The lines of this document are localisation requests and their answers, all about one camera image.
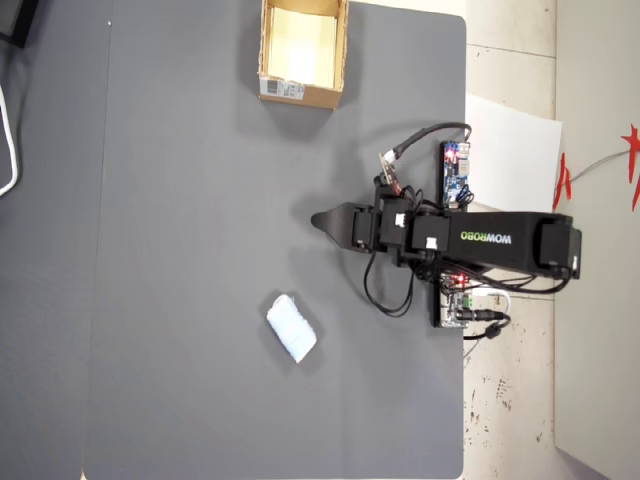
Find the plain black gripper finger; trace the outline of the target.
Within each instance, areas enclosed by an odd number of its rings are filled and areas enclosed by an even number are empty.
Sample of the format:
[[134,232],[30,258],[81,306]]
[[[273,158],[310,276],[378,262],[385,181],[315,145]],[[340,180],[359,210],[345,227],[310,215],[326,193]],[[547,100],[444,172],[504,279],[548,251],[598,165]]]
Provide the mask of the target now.
[[311,224],[327,234],[340,248],[353,249],[353,203],[346,202],[333,209],[317,212],[311,216]]

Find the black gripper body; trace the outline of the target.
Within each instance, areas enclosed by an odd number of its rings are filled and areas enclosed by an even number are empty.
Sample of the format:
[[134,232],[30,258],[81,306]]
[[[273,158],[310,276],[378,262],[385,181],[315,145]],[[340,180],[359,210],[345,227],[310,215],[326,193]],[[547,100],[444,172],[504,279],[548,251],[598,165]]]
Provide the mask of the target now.
[[409,207],[406,198],[377,191],[372,206],[356,208],[353,246],[369,253],[386,253],[395,266],[405,266]]

